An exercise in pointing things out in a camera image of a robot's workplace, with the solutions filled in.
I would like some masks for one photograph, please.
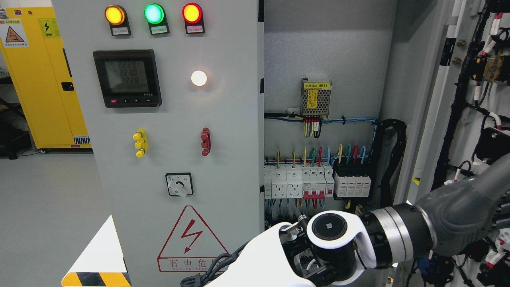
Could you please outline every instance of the vent grille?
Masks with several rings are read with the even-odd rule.
[[[74,136],[75,145],[86,145],[90,144],[90,137],[88,135],[77,135]]]
[[[303,79],[301,82],[301,96],[303,98],[301,115],[329,115],[329,102],[331,99],[331,89],[318,89],[317,90],[317,108],[308,108],[308,89],[304,88],[304,83],[308,80]]]

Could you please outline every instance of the red lightning bolt symbol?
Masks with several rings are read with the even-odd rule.
[[[184,230],[183,232],[183,235],[181,235],[181,238],[185,238],[185,237],[189,237],[189,236],[193,236],[195,235],[195,239],[193,239],[193,241],[191,242],[190,246],[186,247],[186,249],[184,250],[184,253],[187,253],[188,251],[191,250],[191,246],[193,245],[193,243],[195,243],[195,241],[200,237],[200,235],[202,234],[203,230],[202,231],[199,231],[199,232],[194,232],[194,233],[190,233],[190,234],[187,234],[188,231],[191,229],[191,227],[193,226],[193,224],[195,224],[195,220],[192,219],[190,221],[190,223],[188,224],[188,227],[186,227],[186,230]]]

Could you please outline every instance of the digital power meter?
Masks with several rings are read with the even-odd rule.
[[[161,105],[154,50],[95,51],[93,55],[107,108]]]

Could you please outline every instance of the yellow cabinet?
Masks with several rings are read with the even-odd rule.
[[[0,49],[36,147],[90,148],[53,8],[6,10]]]

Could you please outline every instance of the green indicator light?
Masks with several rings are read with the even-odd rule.
[[[153,3],[145,6],[145,10],[143,12],[147,22],[151,24],[159,24],[163,21],[163,18],[165,18],[165,12],[158,4]]]

